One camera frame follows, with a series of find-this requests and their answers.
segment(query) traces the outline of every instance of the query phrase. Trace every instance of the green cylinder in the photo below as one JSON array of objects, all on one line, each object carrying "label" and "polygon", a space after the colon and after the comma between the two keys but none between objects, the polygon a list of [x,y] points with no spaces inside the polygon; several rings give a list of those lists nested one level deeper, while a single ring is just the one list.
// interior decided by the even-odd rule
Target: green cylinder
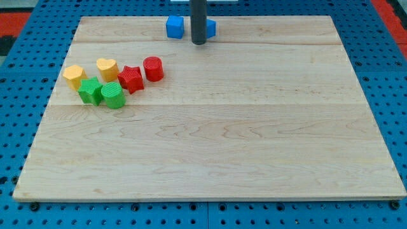
[{"label": "green cylinder", "polygon": [[102,96],[110,109],[119,109],[126,103],[125,94],[116,82],[106,83],[102,87]]}]

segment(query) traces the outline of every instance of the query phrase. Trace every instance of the red surface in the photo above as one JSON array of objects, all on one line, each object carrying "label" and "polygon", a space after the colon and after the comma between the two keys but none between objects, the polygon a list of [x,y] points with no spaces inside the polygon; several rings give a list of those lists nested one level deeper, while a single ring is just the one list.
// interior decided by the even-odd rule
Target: red surface
[{"label": "red surface", "polygon": [[130,94],[144,89],[140,67],[125,66],[123,71],[117,75],[117,78],[121,87],[127,89]]},{"label": "red surface", "polygon": [[147,80],[151,82],[160,81],[164,77],[163,66],[160,58],[147,57],[142,63],[146,72]]},{"label": "red surface", "polygon": [[404,57],[407,58],[407,31],[401,25],[400,18],[394,13],[393,7],[386,0],[371,0],[371,2],[399,45]]},{"label": "red surface", "polygon": [[31,13],[0,13],[0,36],[17,37]]}]

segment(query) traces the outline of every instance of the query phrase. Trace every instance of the blue cube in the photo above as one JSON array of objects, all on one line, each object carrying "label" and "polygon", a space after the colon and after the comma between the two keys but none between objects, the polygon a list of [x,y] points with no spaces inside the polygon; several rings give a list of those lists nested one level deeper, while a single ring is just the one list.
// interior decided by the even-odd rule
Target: blue cube
[{"label": "blue cube", "polygon": [[216,22],[214,20],[206,20],[206,38],[216,36]]},{"label": "blue cube", "polygon": [[179,16],[169,16],[165,24],[167,37],[182,39],[184,35],[184,18]]}]

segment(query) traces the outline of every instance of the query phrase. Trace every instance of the black rod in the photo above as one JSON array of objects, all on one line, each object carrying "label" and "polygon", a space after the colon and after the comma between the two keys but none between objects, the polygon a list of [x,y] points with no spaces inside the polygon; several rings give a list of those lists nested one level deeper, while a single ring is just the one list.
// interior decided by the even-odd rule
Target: black rod
[{"label": "black rod", "polygon": [[203,45],[206,42],[206,0],[190,0],[192,43]]}]

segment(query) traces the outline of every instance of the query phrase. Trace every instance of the red cylinder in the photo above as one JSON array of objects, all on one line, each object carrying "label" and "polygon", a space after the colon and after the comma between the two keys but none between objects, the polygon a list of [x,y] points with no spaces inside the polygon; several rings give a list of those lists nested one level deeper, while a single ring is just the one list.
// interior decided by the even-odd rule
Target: red cylinder
[{"label": "red cylinder", "polygon": [[163,65],[158,57],[147,57],[142,62],[147,80],[151,82],[160,81],[164,77]]}]

